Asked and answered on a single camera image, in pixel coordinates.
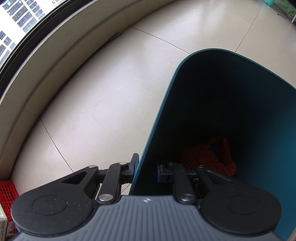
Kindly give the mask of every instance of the red crate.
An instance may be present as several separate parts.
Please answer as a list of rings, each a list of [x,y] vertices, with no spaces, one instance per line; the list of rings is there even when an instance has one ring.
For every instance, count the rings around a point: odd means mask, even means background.
[[[8,222],[12,221],[10,209],[13,201],[17,197],[18,193],[12,180],[0,181],[0,203],[7,216]]]

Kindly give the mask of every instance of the teal plastic bin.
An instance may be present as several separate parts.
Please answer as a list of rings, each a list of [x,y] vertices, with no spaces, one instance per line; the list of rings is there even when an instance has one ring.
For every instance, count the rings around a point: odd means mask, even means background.
[[[296,226],[296,90],[263,66],[222,49],[205,49],[178,66],[144,149],[130,193],[171,194],[156,164],[213,135],[228,139],[235,178],[275,195],[275,233]]]

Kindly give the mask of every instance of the bin rim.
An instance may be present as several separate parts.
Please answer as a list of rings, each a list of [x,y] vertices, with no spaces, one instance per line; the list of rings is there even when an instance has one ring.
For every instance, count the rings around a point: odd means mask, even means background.
[[[168,98],[169,92],[170,92],[170,90],[171,90],[171,88],[172,88],[172,85],[173,85],[173,83],[174,83],[174,81],[175,81],[175,78],[176,78],[176,76],[177,76],[177,74],[178,74],[180,68],[181,68],[182,65],[183,65],[188,59],[190,59],[192,56],[194,56],[194,55],[196,55],[196,54],[199,54],[199,53],[201,53],[201,52],[212,51],[212,50],[217,50],[217,51],[223,51],[223,52],[232,53],[232,54],[237,55],[237,56],[240,56],[240,57],[242,57],[242,58],[244,58],[244,59],[246,59],[246,60],[249,60],[249,61],[251,61],[252,63],[254,63],[254,64],[256,64],[256,65],[262,67],[262,68],[265,69],[265,70],[267,70],[269,73],[275,75],[275,76],[278,77],[280,80],[284,81],[286,84],[288,84],[288,85],[289,85],[290,87],[292,87],[294,90],[296,90],[296,88],[295,88],[294,86],[292,86],[290,83],[288,83],[286,80],[284,80],[283,78],[281,78],[281,77],[278,76],[277,74],[273,73],[271,70],[267,69],[266,67],[262,66],[261,64],[255,62],[255,61],[253,61],[253,60],[251,60],[251,59],[249,59],[249,58],[247,58],[247,57],[245,57],[245,56],[243,56],[243,55],[240,55],[240,54],[238,54],[238,53],[232,52],[232,51],[230,51],[230,50],[222,49],[222,48],[206,48],[206,49],[198,50],[198,51],[196,51],[196,52],[193,52],[193,53],[189,54],[187,57],[185,57],[185,58],[181,61],[181,63],[178,65],[178,67],[176,68],[176,70],[175,70],[175,72],[174,72],[174,74],[173,74],[173,76],[172,76],[172,78],[171,78],[171,81],[170,81],[170,83],[169,83],[169,85],[168,85],[168,88],[167,88],[167,90],[166,90],[166,92],[165,92],[165,95],[164,95],[163,100],[162,100],[162,102],[161,102],[161,105],[160,105],[160,108],[159,108],[159,110],[158,110],[158,113],[157,113],[157,115],[156,115],[155,121],[154,121],[154,123],[153,123],[153,125],[152,125],[151,131],[150,131],[149,137],[148,137],[148,139],[147,139],[147,142],[146,142],[145,148],[144,148],[144,150],[143,150],[142,156],[141,156],[141,158],[140,158],[140,162],[139,162],[139,164],[138,164],[137,170],[136,170],[136,172],[135,172],[135,174],[134,174],[134,178],[133,178],[132,185],[131,185],[131,188],[130,188],[130,192],[129,192],[129,193],[131,193],[131,194],[133,193],[133,190],[134,190],[134,184],[137,182],[137,179],[138,179],[138,176],[139,176],[139,172],[140,172],[140,170],[141,170],[141,168],[142,168],[142,165],[143,165],[143,160],[144,160],[145,157],[146,157],[146,154],[147,154],[147,151],[148,151],[148,147],[150,146],[150,143],[151,143],[152,137],[153,137],[153,135],[154,135],[154,132],[155,132],[156,126],[157,126],[157,124],[158,124],[158,121],[159,121],[159,119],[160,119],[161,113],[162,113],[162,111],[163,111],[163,108],[164,108],[165,102],[166,102],[166,100],[167,100],[167,98]]]

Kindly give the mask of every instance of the tile floor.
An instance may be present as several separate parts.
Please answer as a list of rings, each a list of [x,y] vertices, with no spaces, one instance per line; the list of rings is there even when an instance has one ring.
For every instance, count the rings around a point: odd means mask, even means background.
[[[178,64],[209,47],[242,54],[296,87],[296,26],[276,10],[261,0],[173,2],[107,44],[57,95],[14,167],[19,194],[90,164],[141,156]]]

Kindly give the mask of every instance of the white crosshair logo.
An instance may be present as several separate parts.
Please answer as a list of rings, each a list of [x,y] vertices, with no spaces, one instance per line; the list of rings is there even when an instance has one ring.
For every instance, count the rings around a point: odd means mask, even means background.
[[[145,203],[149,203],[149,202],[151,202],[151,201],[152,201],[152,200],[151,200],[150,198],[148,198],[148,197],[143,199],[143,202],[145,202]]]

